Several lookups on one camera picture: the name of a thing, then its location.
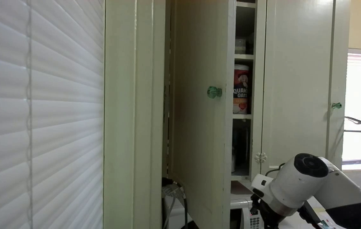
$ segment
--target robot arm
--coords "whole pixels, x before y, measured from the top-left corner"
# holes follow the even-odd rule
[[[285,217],[315,197],[336,224],[361,229],[361,188],[325,158],[298,154],[275,179],[256,175],[250,190],[266,228],[278,228]]]

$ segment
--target open cabinet door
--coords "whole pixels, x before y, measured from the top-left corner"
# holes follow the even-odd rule
[[[201,229],[229,228],[236,2],[172,1],[169,176]],[[222,90],[210,98],[208,88]]]

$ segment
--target kitchen cabinet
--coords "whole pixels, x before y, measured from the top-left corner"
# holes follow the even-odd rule
[[[332,69],[344,64],[332,51],[345,52],[333,46],[344,45],[333,42],[334,2],[171,1],[163,167],[201,229],[229,227],[231,181],[247,184],[297,153],[327,155]],[[240,37],[253,42],[236,54]],[[252,74],[247,114],[233,114],[235,64]]]

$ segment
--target window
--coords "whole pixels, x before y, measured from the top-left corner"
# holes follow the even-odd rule
[[[350,50],[346,77],[345,116],[361,121],[361,50]],[[343,169],[361,169],[361,125],[345,119]]]

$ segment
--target blind cord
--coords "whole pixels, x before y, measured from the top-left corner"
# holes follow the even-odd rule
[[[26,0],[28,6],[28,22],[26,24],[26,40],[28,42],[28,52],[26,53],[25,64],[28,74],[28,84],[26,85],[26,102],[28,103],[29,114],[26,118],[26,129],[29,138],[28,149],[26,150],[26,161],[29,167],[29,178],[27,181],[27,193],[29,196],[29,207],[27,216],[29,228],[33,229],[33,185],[32,185],[32,2]]]

